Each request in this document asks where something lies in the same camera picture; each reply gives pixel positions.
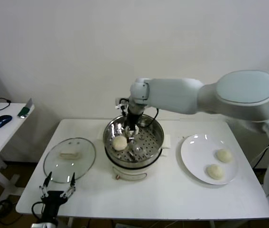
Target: white table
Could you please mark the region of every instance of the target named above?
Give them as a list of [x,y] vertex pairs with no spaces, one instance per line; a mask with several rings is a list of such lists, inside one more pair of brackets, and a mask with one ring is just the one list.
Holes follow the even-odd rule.
[[[0,103],[0,109],[5,107],[7,103]],[[17,114],[26,104],[20,103],[11,103],[9,107],[0,111],[1,115],[11,115],[13,119],[0,128],[0,151],[11,139],[17,129],[24,123],[28,118],[21,119],[17,117]],[[0,169],[6,168],[6,163],[0,158]],[[4,188],[2,195],[0,196],[0,201],[5,199],[8,195],[17,195],[20,196],[24,188],[17,188],[15,183],[19,179],[19,175],[13,175],[11,180],[8,180],[4,175],[0,173],[0,185]]]
[[[258,219],[269,218],[265,193],[245,155],[225,122],[159,121],[171,136],[167,149],[142,181],[115,180],[101,133],[109,120],[62,120],[34,170],[18,204],[18,213],[30,214],[40,201],[44,182],[43,162],[53,146],[73,137],[93,142],[96,159],[91,169],[76,182],[76,192],[62,205],[58,215],[114,219]],[[239,171],[224,186],[199,181],[180,161],[183,137],[206,133],[225,141],[237,155]],[[51,182],[48,190],[65,190],[68,184]]]

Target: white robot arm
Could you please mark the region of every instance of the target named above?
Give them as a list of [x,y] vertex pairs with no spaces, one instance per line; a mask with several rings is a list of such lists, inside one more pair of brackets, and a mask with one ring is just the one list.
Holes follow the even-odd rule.
[[[206,112],[241,119],[269,137],[269,73],[237,71],[217,83],[195,79],[137,79],[132,84],[127,121],[130,129],[147,106],[181,114]],[[269,201],[269,167],[264,180]]]

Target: blue computer mouse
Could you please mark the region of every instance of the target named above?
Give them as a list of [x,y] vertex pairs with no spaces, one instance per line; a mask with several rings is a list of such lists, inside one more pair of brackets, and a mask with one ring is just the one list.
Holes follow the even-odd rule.
[[12,120],[12,116],[10,115],[2,115],[0,116],[0,128]]

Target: glass pot lid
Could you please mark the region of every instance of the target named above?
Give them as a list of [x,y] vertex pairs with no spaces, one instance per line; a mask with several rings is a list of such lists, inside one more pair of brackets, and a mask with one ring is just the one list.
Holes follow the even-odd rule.
[[82,177],[93,165],[95,147],[87,139],[66,139],[47,154],[44,161],[44,172],[48,176],[52,172],[51,181],[68,183],[73,173],[75,179]]

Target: stainless steel pot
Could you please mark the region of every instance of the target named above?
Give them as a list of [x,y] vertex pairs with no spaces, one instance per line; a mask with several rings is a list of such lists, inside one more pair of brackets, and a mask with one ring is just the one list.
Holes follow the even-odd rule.
[[148,115],[143,114],[140,117],[139,131],[134,139],[128,142],[123,151],[116,151],[112,147],[112,140],[119,135],[126,137],[125,117],[119,116],[112,120],[103,133],[103,142],[108,158],[117,166],[130,170],[142,169],[154,163],[161,154],[164,132],[156,120],[148,126],[152,120],[153,118]]

